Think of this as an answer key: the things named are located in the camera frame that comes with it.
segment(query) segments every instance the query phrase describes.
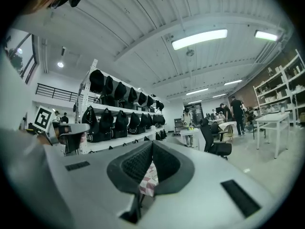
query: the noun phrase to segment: ceiling light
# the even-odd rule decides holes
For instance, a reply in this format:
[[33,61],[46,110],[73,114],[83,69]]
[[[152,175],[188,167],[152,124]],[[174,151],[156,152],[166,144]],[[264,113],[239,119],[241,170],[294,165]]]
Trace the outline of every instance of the ceiling light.
[[262,32],[262,31],[256,31],[254,36],[256,38],[262,38],[262,39],[267,39],[267,40],[272,40],[272,41],[277,40],[277,35],[273,35],[273,34]]
[[195,91],[195,92],[191,92],[191,93],[187,93],[186,95],[196,94],[196,93],[203,92],[203,91],[206,91],[206,90],[208,90],[208,88],[201,89],[201,90],[198,90],[198,91]]
[[174,50],[178,50],[199,42],[205,42],[213,39],[226,38],[228,30],[216,30],[216,31],[208,31],[196,34],[194,36],[189,36],[182,38],[180,40],[172,42]]
[[199,103],[199,102],[201,102],[201,101],[202,101],[202,100],[198,100],[198,101],[190,102],[189,104]]
[[220,96],[224,96],[224,95],[226,95],[226,94],[220,94],[220,95],[217,95],[217,96],[214,96],[214,97],[220,97]]
[[234,83],[238,83],[238,82],[241,82],[242,80],[237,80],[237,81],[233,81],[233,82],[227,82],[224,84],[225,85],[229,85],[229,84],[234,84]]
[[63,67],[63,63],[62,62],[58,62],[57,66],[62,68]]

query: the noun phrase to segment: white desk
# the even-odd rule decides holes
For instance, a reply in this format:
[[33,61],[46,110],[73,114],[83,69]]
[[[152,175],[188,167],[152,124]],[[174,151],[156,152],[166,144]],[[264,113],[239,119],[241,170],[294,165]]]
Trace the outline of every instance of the white desk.
[[194,128],[194,130],[191,130],[191,131],[189,131],[187,129],[181,130],[180,131],[181,141],[184,143],[183,137],[186,135],[195,135],[197,138],[197,144],[198,144],[197,150],[200,150],[200,141],[199,141],[200,132],[201,131],[198,128]]
[[267,130],[275,130],[276,131],[276,147],[275,147],[275,155],[274,158],[277,158],[278,151],[280,148],[280,134],[286,127],[288,127],[288,137],[287,142],[289,139],[289,132],[290,132],[290,125],[289,125],[289,113],[276,113],[276,114],[267,114],[261,118],[256,119],[257,122],[257,149],[259,149],[259,129],[267,129]]

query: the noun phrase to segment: black chair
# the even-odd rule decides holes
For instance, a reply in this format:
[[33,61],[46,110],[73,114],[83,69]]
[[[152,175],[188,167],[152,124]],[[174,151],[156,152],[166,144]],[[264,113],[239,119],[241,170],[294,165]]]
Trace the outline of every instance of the black chair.
[[231,154],[232,145],[226,142],[214,142],[214,138],[209,126],[209,121],[207,119],[201,120],[200,130],[205,139],[204,151],[228,159],[227,157],[224,156],[228,156]]

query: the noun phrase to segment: tree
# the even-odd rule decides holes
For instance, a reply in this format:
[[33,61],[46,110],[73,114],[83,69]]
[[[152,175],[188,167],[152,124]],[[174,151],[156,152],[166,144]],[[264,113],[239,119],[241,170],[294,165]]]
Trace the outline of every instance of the tree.
[[[14,51],[13,49],[10,49],[9,55],[11,55],[13,51]],[[18,56],[17,53],[15,53],[12,55],[10,62],[13,65],[13,67],[16,69],[16,71],[20,73],[23,68],[22,58]]]

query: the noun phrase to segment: pink patterned fabric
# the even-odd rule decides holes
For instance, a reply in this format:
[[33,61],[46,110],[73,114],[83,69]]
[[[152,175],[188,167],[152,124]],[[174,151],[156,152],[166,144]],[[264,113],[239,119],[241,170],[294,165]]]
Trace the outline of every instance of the pink patterned fabric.
[[152,163],[140,183],[140,192],[150,197],[153,197],[154,188],[159,184],[158,177],[154,174],[156,174],[156,166]]

